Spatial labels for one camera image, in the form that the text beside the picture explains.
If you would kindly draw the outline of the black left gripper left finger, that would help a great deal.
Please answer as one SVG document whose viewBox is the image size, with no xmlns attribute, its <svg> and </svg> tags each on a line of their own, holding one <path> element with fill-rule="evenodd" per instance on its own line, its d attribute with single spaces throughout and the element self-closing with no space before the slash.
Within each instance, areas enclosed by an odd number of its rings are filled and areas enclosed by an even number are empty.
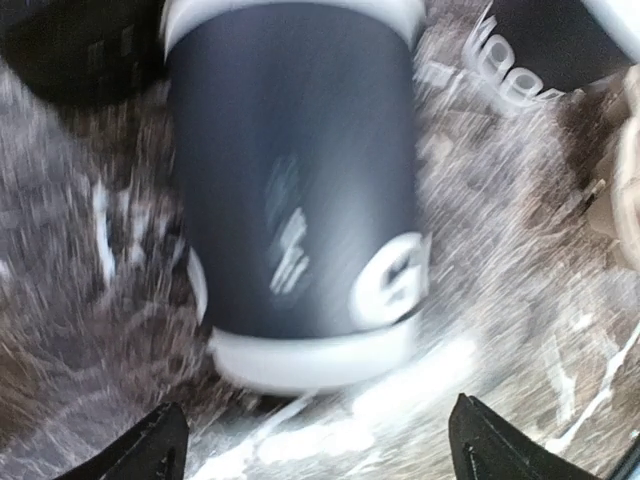
<svg viewBox="0 0 640 480">
<path fill-rule="evenodd" d="M 177 403 L 163 403 L 99 454 L 56 480 L 182 480 L 189 427 Z"/>
</svg>

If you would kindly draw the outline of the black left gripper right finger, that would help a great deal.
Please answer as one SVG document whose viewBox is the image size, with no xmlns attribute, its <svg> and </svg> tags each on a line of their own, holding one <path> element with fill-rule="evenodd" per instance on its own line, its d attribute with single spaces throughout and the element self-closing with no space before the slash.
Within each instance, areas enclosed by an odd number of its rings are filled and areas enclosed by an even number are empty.
<svg viewBox="0 0 640 480">
<path fill-rule="evenodd" d="M 474 396 L 458 396 L 448 423 L 458 479 L 592 479 L 545 450 Z"/>
</svg>

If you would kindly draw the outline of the black paper coffee cup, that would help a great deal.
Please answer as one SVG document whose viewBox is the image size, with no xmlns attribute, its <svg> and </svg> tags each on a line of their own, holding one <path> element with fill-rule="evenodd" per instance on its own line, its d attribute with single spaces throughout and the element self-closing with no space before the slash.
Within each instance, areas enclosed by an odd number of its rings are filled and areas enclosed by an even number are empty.
<svg viewBox="0 0 640 480">
<path fill-rule="evenodd" d="M 199 320 L 219 374 L 334 391 L 412 355 L 420 1 L 169 1 L 161 38 Z"/>
</svg>

